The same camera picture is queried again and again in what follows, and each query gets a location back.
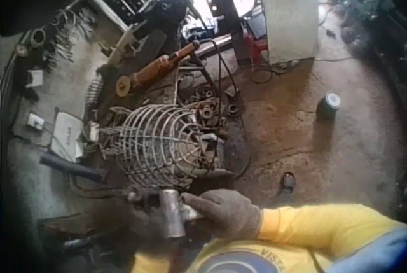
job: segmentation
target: work glove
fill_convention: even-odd
[[[210,190],[197,197],[183,193],[181,199],[204,216],[195,223],[218,238],[254,239],[261,226],[261,210],[235,190]]]

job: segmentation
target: metal fan guard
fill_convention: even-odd
[[[186,188],[204,159],[201,126],[194,112],[177,106],[149,105],[127,117],[113,141],[119,168],[137,185]]]

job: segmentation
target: white plug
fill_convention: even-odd
[[[41,131],[44,127],[44,123],[45,123],[44,118],[41,118],[38,115],[35,115],[34,113],[29,114],[27,125],[29,125],[30,127],[33,127],[34,129]]]

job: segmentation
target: black handle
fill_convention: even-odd
[[[48,152],[41,155],[39,163],[73,176],[80,176],[96,183],[103,183],[103,177],[96,169],[70,162]]]

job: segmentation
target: printed logo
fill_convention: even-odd
[[[234,251],[213,256],[201,264],[197,273],[278,273],[266,258],[247,251]]]

